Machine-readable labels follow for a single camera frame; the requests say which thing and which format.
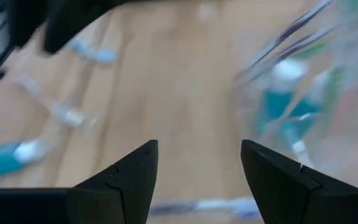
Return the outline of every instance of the plastic bag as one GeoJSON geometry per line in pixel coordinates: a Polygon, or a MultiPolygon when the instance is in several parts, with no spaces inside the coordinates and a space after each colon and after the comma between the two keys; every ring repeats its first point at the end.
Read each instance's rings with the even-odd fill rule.
{"type": "Polygon", "coordinates": [[[322,10],[330,25],[236,76],[234,117],[241,139],[358,187],[358,1],[322,10]]]}

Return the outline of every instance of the wooden floor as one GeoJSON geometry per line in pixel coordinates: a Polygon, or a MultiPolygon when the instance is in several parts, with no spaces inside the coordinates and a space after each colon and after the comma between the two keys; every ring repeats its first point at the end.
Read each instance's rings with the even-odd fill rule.
{"type": "Polygon", "coordinates": [[[149,139],[158,139],[155,199],[250,195],[239,161],[231,80],[310,6],[304,0],[128,4],[79,39],[115,50],[100,65],[68,49],[47,58],[37,41],[15,52],[0,82],[0,143],[57,134],[42,161],[0,177],[0,187],[73,186],[149,139]],[[14,84],[28,74],[44,94],[98,117],[95,127],[56,122],[14,84]]]}

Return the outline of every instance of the transparent plastic container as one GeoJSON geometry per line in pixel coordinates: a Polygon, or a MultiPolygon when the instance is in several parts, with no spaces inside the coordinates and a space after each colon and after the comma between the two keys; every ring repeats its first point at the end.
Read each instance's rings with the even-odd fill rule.
{"type": "Polygon", "coordinates": [[[282,45],[233,80],[239,139],[358,187],[358,1],[331,2],[282,45]]]}

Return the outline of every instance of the white cap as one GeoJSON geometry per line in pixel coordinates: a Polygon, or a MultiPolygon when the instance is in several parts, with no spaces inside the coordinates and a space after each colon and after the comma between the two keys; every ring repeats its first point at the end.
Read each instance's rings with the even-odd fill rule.
{"type": "Polygon", "coordinates": [[[300,60],[282,60],[273,67],[269,88],[279,92],[295,91],[308,70],[307,63],[300,60]]]}
{"type": "Polygon", "coordinates": [[[328,78],[329,71],[324,71],[313,79],[310,91],[306,96],[307,101],[316,105],[322,105],[324,103],[324,89],[328,78]]]}
{"type": "Polygon", "coordinates": [[[21,163],[26,164],[38,161],[48,153],[48,147],[39,140],[23,142],[13,152],[13,156],[21,163]]]}

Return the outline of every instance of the white bottle cap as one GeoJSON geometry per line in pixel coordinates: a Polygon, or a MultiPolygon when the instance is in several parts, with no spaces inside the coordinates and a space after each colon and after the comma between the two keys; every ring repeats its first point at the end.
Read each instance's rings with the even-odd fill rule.
{"type": "Polygon", "coordinates": [[[273,67],[269,88],[278,92],[295,91],[308,70],[307,63],[300,60],[282,60],[273,67]]]}
{"type": "Polygon", "coordinates": [[[48,153],[48,147],[38,140],[23,142],[14,151],[13,156],[21,163],[38,161],[48,153]]]}
{"type": "Polygon", "coordinates": [[[322,105],[324,103],[324,89],[328,78],[329,71],[324,71],[313,79],[310,91],[306,96],[307,101],[314,105],[322,105]]]}

